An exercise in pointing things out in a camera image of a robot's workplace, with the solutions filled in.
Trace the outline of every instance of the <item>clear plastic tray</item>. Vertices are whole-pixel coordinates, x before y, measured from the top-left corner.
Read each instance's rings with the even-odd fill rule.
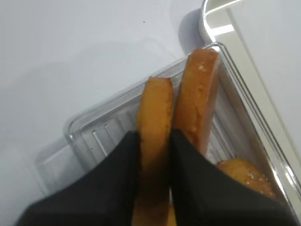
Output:
[[[267,175],[278,199],[287,203],[298,220],[301,187],[283,151],[226,48],[220,43],[204,48],[218,51],[221,57],[220,86],[207,152],[208,160],[216,164],[239,157],[253,162]],[[177,94],[186,60],[187,58],[182,59],[152,76],[171,78]],[[147,79],[67,123],[65,136],[87,171],[110,154],[127,131],[135,129],[136,113],[146,81]]]

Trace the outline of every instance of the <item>white surface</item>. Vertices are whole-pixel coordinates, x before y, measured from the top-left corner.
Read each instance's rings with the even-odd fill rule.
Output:
[[[63,139],[67,119],[202,44],[201,3],[0,1],[2,226],[83,174]]]
[[[245,0],[231,11],[262,80],[301,153],[301,39],[298,0]]]

